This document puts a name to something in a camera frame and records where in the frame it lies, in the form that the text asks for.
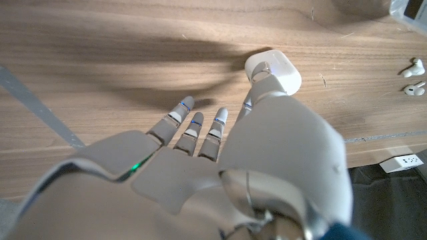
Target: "wooden surface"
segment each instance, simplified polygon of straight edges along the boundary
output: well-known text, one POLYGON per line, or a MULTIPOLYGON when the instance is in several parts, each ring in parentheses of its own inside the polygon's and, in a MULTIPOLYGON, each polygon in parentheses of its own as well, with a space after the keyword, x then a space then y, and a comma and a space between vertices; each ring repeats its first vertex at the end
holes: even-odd
MULTIPOLYGON (((202 138, 227 107, 227 135, 250 88, 244 61, 268 48, 300 71, 294 97, 344 138, 425 131, 427 96, 401 90, 426 77, 398 73, 427 59, 427 38, 391 19, 387 2, 2 1, 0 65, 87 145, 147 131, 186 95, 205 115, 202 138)), ((4 89, 0 123, 0 197, 19 200, 73 149, 4 89)), ((426 140, 349 143, 348 163, 378 163, 426 140)))

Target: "robotic hand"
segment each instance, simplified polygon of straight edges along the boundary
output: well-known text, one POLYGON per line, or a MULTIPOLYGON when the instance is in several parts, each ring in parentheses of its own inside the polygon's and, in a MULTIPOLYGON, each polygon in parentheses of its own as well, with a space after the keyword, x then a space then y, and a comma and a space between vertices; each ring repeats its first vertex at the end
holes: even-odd
POLYGON ((349 225, 344 141, 290 97, 301 85, 280 51, 246 62, 252 88, 224 149, 221 108, 197 157, 203 115, 186 97, 147 133, 94 143, 50 170, 8 239, 320 239, 349 225))

